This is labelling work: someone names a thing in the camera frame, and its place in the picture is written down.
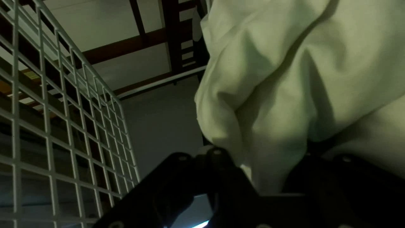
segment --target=white cloth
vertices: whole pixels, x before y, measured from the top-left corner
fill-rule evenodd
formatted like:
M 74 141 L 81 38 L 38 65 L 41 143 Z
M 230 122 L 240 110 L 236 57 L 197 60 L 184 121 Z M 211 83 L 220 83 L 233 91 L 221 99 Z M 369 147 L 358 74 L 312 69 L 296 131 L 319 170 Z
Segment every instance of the white cloth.
M 252 170 L 260 194 L 279 192 L 307 140 L 336 137 L 327 156 L 405 178 L 403 22 L 402 0 L 214 2 L 201 22 L 202 133 Z

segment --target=white wire grid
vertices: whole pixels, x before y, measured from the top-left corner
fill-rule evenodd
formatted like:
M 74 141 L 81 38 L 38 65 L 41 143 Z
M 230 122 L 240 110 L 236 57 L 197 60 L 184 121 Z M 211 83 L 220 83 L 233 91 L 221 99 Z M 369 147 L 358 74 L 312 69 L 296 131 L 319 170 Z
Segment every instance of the white wire grid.
M 139 176 L 121 107 L 40 0 L 0 0 L 0 227 L 91 227 Z

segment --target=ceiling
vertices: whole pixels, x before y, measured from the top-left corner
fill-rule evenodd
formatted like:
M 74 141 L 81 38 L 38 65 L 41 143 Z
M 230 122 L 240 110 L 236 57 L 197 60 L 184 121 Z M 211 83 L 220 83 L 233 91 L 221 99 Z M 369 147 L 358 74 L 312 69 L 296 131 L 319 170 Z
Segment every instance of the ceiling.
M 45 0 L 44 3 L 82 52 L 139 38 L 130 0 Z M 164 28 L 160 0 L 136 3 L 145 34 Z M 191 15 L 192 9 L 178 13 L 179 21 L 187 21 Z M 128 52 L 93 64 L 95 70 L 112 90 L 167 74 L 172 69 L 167 43 L 160 42 L 157 46 L 139 48 L 136 52 Z M 190 56 L 192 57 L 192 53 L 186 53 L 182 59 Z

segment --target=light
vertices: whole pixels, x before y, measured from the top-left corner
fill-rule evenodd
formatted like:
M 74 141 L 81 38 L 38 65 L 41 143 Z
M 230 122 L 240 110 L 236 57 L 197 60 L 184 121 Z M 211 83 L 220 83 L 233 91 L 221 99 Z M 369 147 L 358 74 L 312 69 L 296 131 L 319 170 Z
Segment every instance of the light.
M 206 222 L 203 222 L 201 224 L 197 224 L 197 226 L 195 226 L 192 228 L 205 228 L 207 226 L 207 223 L 209 223 L 209 221 L 206 221 Z

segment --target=white fabric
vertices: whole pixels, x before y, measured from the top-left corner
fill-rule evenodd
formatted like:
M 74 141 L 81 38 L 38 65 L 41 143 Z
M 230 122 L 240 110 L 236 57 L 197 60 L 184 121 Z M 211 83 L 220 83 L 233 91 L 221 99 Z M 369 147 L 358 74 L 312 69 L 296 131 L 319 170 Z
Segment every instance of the white fabric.
M 201 22 L 210 61 L 198 124 L 262 194 L 279 190 L 307 140 L 336 137 L 329 156 L 405 178 L 405 2 L 340 0 L 298 42 L 333 3 L 215 0 Z

